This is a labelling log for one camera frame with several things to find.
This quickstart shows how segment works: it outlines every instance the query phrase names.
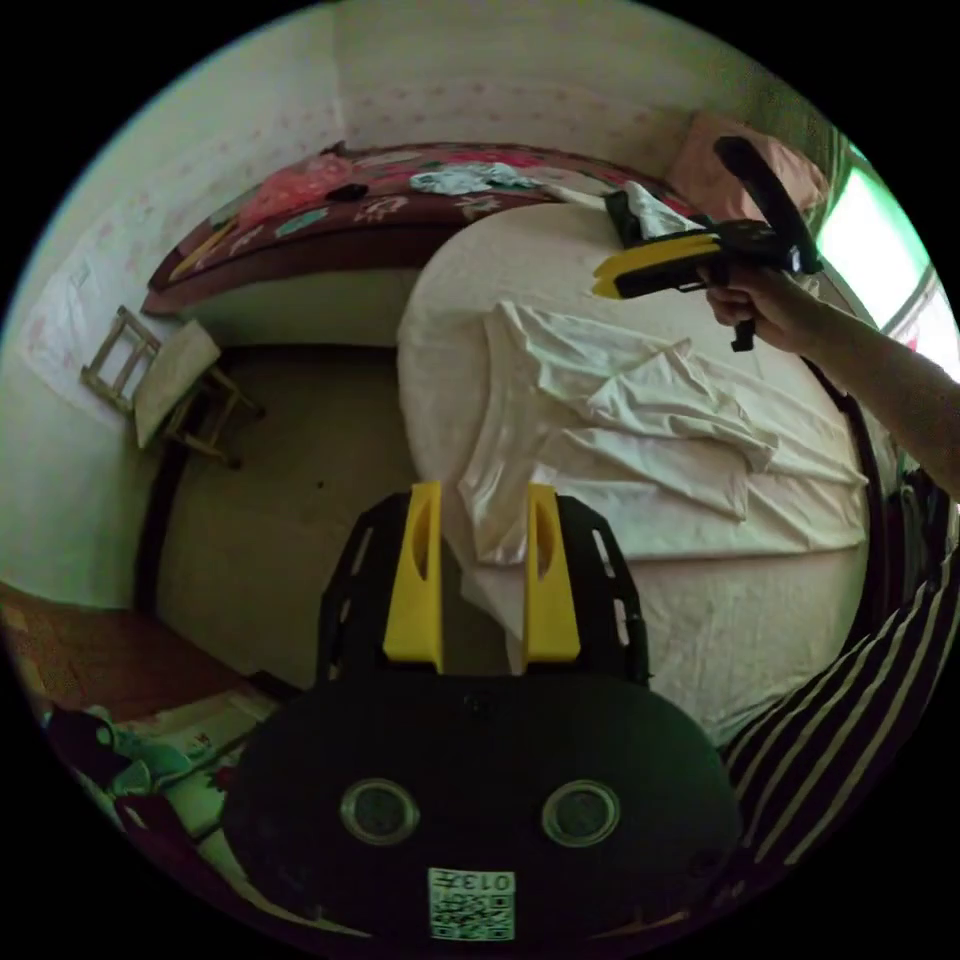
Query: qr code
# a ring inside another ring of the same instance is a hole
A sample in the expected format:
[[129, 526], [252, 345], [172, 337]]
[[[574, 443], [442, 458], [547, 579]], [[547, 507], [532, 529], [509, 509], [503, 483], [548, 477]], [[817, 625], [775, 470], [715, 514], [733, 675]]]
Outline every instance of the qr code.
[[514, 875], [438, 870], [428, 874], [430, 930], [438, 940], [512, 940]]

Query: bedroom floor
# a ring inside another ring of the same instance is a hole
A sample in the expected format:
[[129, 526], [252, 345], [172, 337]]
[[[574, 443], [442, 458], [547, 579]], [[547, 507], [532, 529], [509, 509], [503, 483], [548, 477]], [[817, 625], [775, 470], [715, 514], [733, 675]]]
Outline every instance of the bedroom floor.
[[[190, 457], [167, 527], [157, 614], [241, 673], [313, 682], [324, 588], [357, 516], [416, 482], [386, 350], [269, 348], [234, 376], [267, 408], [227, 435], [243, 467]], [[451, 672], [508, 671], [503, 633], [443, 569]]]

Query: pink cloth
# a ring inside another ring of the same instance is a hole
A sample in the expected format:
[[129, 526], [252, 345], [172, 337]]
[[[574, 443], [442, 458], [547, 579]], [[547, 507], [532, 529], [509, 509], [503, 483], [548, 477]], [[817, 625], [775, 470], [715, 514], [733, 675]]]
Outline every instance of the pink cloth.
[[256, 196], [241, 208], [238, 226], [248, 230], [270, 217], [315, 207], [331, 190], [348, 183], [352, 173], [353, 163], [333, 153], [278, 170], [263, 181]]
[[744, 137], [760, 151], [798, 210], [808, 210], [828, 193], [816, 164], [774, 137], [712, 113], [698, 113], [680, 148], [667, 182], [685, 200], [714, 220], [763, 220], [740, 181], [713, 152], [718, 137]]

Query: blue cloth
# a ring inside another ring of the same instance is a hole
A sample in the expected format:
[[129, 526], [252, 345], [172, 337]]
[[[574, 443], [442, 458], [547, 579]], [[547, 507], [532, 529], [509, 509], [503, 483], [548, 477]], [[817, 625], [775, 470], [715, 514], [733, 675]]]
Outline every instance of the blue cloth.
[[506, 163], [464, 163], [451, 164], [432, 173], [416, 173], [410, 178], [410, 186], [423, 193], [459, 197], [464, 193], [482, 193], [491, 187], [529, 190], [539, 187], [540, 181], [521, 177]]

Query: window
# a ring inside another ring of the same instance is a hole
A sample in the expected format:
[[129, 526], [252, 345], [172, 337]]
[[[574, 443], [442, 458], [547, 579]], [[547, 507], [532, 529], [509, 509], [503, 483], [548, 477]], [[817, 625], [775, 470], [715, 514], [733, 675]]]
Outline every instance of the window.
[[883, 181], [854, 147], [846, 182], [820, 229], [824, 259], [869, 313], [886, 326], [919, 291], [927, 251]]
[[851, 305], [960, 382], [960, 329], [913, 224], [854, 146], [840, 196], [817, 238]]

